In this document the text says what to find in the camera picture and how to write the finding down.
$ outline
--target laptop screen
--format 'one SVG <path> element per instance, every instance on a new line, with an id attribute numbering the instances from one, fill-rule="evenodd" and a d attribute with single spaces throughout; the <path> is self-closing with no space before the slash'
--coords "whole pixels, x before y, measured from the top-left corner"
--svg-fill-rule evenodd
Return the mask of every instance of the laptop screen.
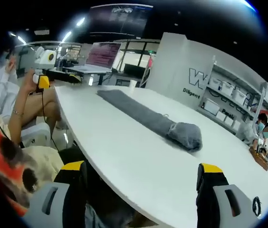
<path id="1" fill-rule="evenodd" d="M 93 43 L 86 64 L 111 69 L 121 43 Z"/>

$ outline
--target bracelet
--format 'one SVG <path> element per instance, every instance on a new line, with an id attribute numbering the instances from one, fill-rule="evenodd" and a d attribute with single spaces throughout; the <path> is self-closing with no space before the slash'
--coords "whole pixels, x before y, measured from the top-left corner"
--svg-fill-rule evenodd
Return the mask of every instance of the bracelet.
<path id="1" fill-rule="evenodd" d="M 13 112 L 14 114 L 16 114 L 16 115 L 23 116 L 23 113 L 20 114 L 17 110 L 12 110 L 12 112 Z"/>

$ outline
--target laptop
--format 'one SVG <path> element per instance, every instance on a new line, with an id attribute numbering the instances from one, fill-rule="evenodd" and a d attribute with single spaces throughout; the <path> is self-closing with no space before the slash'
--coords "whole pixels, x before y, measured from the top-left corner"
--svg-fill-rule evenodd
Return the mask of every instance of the laptop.
<path id="1" fill-rule="evenodd" d="M 116 42 L 93 43 L 85 65 L 70 67 L 70 69 L 86 74 L 111 73 L 120 47 L 121 43 Z"/>

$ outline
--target gray towel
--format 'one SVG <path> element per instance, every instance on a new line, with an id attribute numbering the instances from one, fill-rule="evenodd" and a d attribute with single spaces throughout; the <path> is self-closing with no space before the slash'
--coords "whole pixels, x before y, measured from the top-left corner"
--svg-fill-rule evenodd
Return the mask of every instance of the gray towel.
<path id="1" fill-rule="evenodd" d="M 198 126 L 189 123 L 175 123 L 120 90 L 98 90 L 98 95 L 123 111 L 148 129 L 184 147 L 189 152 L 202 148 L 201 132 Z"/>

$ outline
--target black ceiling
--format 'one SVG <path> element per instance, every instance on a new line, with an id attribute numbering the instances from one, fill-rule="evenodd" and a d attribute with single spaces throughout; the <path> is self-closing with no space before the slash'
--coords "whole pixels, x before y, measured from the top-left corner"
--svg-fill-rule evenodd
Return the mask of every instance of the black ceiling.
<path id="1" fill-rule="evenodd" d="M 152 15 L 146 25 L 143 38 L 160 39 L 163 32 L 185 34 L 188 39 L 195 40 L 220 49 L 244 62 L 265 80 L 268 81 L 268 2 L 250 0 L 262 21 L 262 31 L 245 27 L 244 23 L 233 23 L 237 15 L 223 14 L 222 11 L 211 10 L 217 0 L 208 1 L 212 5 L 203 7 L 203 0 L 127 0 L 104 1 L 93 0 L 88 3 L 63 2 L 58 4 L 33 4 L 29 8 L 17 9 L 14 17 L 9 19 L 9 30 L 21 34 L 30 41 L 61 40 L 78 18 L 87 15 L 88 9 L 94 5 L 108 3 L 141 3 L 154 6 Z M 35 36 L 37 28 L 48 28 L 49 35 Z M 93 43 L 123 38 L 120 36 L 96 36 L 75 34 L 70 41 Z"/>

